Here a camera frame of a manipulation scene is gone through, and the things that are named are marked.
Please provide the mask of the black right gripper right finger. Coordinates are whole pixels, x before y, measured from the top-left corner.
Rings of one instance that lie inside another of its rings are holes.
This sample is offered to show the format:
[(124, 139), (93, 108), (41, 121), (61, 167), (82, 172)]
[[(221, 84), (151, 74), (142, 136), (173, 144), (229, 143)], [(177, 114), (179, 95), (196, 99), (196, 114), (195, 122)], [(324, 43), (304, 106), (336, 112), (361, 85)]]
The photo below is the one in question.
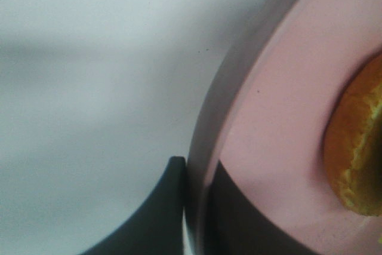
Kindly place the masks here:
[(222, 164), (209, 194), (205, 224), (206, 254), (314, 254), (259, 212)]

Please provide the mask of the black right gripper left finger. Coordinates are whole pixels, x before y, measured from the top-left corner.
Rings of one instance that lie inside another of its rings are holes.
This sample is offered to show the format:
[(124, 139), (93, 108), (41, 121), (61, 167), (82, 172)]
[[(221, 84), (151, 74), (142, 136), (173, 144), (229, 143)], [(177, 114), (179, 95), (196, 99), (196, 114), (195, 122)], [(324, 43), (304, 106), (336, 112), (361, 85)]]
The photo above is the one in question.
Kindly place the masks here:
[(84, 254), (183, 254), (185, 159), (172, 156), (144, 203)]

